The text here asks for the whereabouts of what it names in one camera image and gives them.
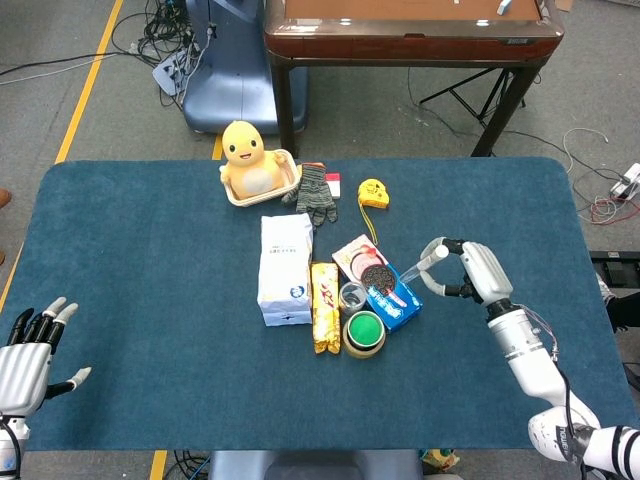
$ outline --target yellow floor line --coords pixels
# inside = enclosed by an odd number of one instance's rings
[[[211,160],[222,160],[222,135],[216,135],[216,141],[213,144],[213,152],[211,152]]]
[[[11,271],[9,272],[9,278],[7,278],[7,283],[4,285],[4,290],[2,290],[2,296],[0,297],[0,312],[4,308],[4,302],[7,300],[7,295],[9,295],[9,288],[11,287],[11,282],[13,281],[13,274],[16,273],[16,266],[18,265],[18,260],[20,260],[20,254],[22,253],[22,247],[24,244],[20,245],[20,250],[18,250],[18,255],[16,256],[16,261],[13,262],[13,267],[11,267]]]
[[[102,39],[100,40],[100,44],[98,45],[98,50],[96,53],[105,53],[107,51],[107,45],[109,44],[109,38],[111,37],[111,32],[113,31],[113,26],[118,19],[118,14],[120,13],[120,8],[122,7],[122,2],[124,0],[116,0],[113,4],[113,8],[111,9],[111,15],[109,15],[109,19],[107,20],[107,25],[104,27],[104,33],[102,34]],[[102,57],[98,57],[100,60],[91,64],[91,69],[89,70],[89,75],[87,76],[87,80],[84,82],[84,88],[82,89],[82,93],[80,94],[80,98],[78,99],[78,104],[76,105],[76,109],[73,112],[73,116],[71,117],[71,122],[69,123],[69,127],[67,128],[67,133],[62,140],[62,145],[60,145],[60,150],[58,151],[58,156],[56,157],[55,163],[62,163],[67,159],[67,155],[69,154],[69,150],[71,149],[71,144],[73,143],[73,137],[76,134],[76,130],[78,129],[78,125],[80,124],[80,120],[82,119],[82,114],[84,113],[84,108],[87,106],[87,102],[89,101],[89,95],[91,95],[91,90],[93,89],[93,84],[96,81],[98,76],[98,71],[100,70],[100,65],[102,64]]]
[[[151,464],[151,473],[149,480],[162,480],[164,475],[164,466],[167,463],[167,451],[156,450],[153,454],[153,463]]]

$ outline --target yellow wrapper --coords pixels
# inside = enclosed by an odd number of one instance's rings
[[[340,312],[338,310],[338,266],[311,265],[313,286],[313,348],[316,353],[340,353]]]

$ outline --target blue box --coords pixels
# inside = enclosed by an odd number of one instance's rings
[[[398,330],[422,308],[422,301],[366,235],[335,252],[333,261],[352,282],[360,282],[367,301],[389,332]]]

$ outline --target yellow tape measure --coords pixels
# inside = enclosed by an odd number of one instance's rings
[[[368,178],[360,184],[358,187],[358,206],[364,223],[367,224],[371,233],[371,241],[374,245],[378,245],[376,229],[363,207],[387,208],[389,206],[389,194],[380,180]]]

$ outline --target white paper bag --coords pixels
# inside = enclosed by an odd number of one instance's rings
[[[258,305],[268,326],[311,323],[309,215],[262,217]]]

